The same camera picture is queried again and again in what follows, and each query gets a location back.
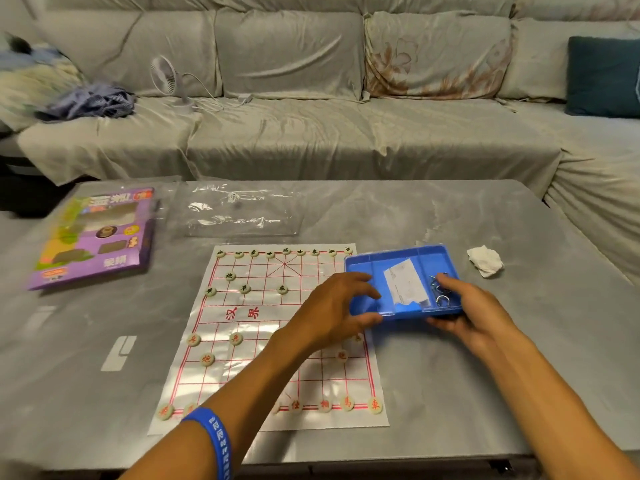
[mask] crumpled tissue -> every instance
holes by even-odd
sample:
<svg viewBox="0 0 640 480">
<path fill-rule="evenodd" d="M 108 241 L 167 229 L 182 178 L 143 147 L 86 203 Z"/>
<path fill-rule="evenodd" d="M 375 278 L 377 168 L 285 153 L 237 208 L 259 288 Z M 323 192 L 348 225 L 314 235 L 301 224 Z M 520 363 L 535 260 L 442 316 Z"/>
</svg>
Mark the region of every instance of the crumpled tissue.
<svg viewBox="0 0 640 480">
<path fill-rule="evenodd" d="M 467 250 L 467 254 L 483 278 L 493 276 L 504 267 L 500 259 L 500 254 L 486 246 L 469 249 Z"/>
</svg>

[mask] person's left hand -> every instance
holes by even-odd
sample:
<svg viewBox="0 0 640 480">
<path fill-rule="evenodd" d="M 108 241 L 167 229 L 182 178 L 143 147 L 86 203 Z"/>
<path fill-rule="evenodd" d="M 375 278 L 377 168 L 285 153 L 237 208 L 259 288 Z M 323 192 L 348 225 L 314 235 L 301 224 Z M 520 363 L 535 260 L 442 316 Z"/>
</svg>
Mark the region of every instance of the person's left hand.
<svg viewBox="0 0 640 480">
<path fill-rule="evenodd" d="M 357 316 L 349 313 L 354 296 L 380 298 L 380 293 L 367 282 L 370 279 L 366 273 L 332 275 L 311 292 L 283 330 L 294 334 L 311 354 L 382 322 L 382 315 L 374 312 Z"/>
</svg>

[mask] dark blue cushion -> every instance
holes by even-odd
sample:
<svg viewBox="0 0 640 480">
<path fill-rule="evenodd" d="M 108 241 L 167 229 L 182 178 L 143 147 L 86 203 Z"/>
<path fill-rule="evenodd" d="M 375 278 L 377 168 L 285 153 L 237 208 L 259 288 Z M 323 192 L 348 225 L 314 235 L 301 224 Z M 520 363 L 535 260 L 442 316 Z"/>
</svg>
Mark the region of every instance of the dark blue cushion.
<svg viewBox="0 0 640 480">
<path fill-rule="evenodd" d="M 564 112 L 640 118 L 639 70 L 640 39 L 571 37 Z"/>
</svg>

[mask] desk fan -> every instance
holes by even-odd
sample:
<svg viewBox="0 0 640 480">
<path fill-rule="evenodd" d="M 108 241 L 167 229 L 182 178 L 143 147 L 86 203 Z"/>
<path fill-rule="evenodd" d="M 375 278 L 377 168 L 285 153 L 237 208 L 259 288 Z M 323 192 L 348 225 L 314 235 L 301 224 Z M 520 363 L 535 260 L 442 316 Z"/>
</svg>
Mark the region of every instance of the desk fan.
<svg viewBox="0 0 640 480">
<path fill-rule="evenodd" d="M 191 98 L 187 97 L 182 85 L 183 74 L 179 74 L 173 68 L 169 59 L 164 55 L 158 55 L 151 61 L 151 79 L 158 91 L 165 96 L 178 96 L 180 100 L 173 103 L 173 106 L 180 112 L 194 112 L 195 104 Z"/>
</svg>

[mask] gray sofa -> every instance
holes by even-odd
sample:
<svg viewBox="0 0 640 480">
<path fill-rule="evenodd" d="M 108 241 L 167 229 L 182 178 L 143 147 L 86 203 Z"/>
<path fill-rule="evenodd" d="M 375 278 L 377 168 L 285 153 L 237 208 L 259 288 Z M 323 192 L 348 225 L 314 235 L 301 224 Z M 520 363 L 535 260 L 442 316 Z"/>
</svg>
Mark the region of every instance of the gray sofa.
<svg viewBox="0 0 640 480">
<path fill-rule="evenodd" d="M 561 103 L 569 37 L 640 38 L 640 0 L 28 3 L 85 76 L 140 96 L 121 120 L 0 141 L 56 184 L 512 178 L 640 284 L 640 121 L 567 116 Z M 196 112 L 160 97 L 148 70 L 159 54 L 202 81 L 184 79 Z"/>
</svg>

